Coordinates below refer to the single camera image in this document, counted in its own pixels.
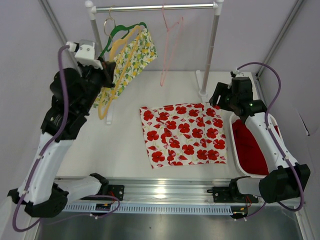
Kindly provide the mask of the lemon print skirt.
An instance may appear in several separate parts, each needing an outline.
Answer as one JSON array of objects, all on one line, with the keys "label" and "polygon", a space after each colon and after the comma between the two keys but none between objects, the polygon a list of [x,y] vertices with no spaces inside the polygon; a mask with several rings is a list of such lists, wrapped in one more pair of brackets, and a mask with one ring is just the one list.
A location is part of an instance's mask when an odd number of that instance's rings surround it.
[{"label": "lemon print skirt", "polygon": [[152,36],[145,28],[114,57],[117,65],[113,82],[118,85],[114,98],[117,99],[129,83],[157,57],[158,53]]}]

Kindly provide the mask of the red poppy print skirt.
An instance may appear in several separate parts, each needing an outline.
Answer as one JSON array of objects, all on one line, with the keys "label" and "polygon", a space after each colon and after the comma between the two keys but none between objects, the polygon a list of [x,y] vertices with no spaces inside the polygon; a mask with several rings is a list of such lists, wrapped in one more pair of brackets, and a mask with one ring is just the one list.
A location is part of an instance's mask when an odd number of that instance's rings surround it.
[{"label": "red poppy print skirt", "polygon": [[146,152],[152,169],[226,164],[222,110],[203,103],[139,109]]}]

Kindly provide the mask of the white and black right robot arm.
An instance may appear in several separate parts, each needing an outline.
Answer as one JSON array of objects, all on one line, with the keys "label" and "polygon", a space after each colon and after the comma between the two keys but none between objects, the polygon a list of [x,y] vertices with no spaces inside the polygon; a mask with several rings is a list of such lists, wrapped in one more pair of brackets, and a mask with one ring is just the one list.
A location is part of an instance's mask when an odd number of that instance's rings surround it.
[{"label": "white and black right robot arm", "polygon": [[229,198],[239,202],[246,195],[252,195],[261,197],[268,204],[299,198],[303,204],[310,168],[299,164],[289,152],[271,122],[266,105],[253,98],[250,78],[234,77],[230,84],[218,82],[209,103],[234,113],[242,121],[257,142],[268,169],[263,178],[245,176],[232,179]]}]

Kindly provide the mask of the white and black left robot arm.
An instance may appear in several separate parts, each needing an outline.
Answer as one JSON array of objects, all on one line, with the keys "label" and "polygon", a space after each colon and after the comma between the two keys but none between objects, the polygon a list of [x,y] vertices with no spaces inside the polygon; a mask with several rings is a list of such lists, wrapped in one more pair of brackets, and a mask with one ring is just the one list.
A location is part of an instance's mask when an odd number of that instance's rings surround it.
[{"label": "white and black left robot arm", "polygon": [[102,69],[81,63],[78,66],[80,71],[71,67],[63,70],[68,111],[65,111],[60,73],[53,77],[51,107],[40,127],[40,142],[34,159],[38,165],[30,169],[31,178],[26,178],[21,187],[8,192],[12,201],[24,205],[24,211],[33,218],[53,218],[71,202],[89,200],[92,196],[103,200],[109,193],[109,181],[98,173],[67,185],[54,182],[101,89],[114,86],[114,61],[102,62]]}]

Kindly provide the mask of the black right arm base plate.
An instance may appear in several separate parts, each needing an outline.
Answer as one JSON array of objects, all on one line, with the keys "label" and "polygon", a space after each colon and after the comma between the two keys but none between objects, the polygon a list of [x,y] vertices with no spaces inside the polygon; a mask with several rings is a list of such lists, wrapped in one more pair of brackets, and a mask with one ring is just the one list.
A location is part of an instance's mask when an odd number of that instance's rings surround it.
[{"label": "black right arm base plate", "polygon": [[234,186],[214,186],[206,191],[211,194],[215,203],[253,203],[259,202],[258,198],[251,194],[242,194]]}]

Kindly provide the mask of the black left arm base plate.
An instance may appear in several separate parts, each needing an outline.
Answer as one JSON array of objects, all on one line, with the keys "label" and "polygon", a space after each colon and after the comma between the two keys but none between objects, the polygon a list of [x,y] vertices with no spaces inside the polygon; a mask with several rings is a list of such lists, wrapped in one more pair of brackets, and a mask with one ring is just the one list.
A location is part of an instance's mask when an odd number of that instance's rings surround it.
[{"label": "black left arm base plate", "polygon": [[99,196],[114,196],[118,198],[120,201],[123,200],[125,193],[125,186],[124,185],[118,185],[118,184],[108,184],[101,187],[101,190],[99,191]]}]

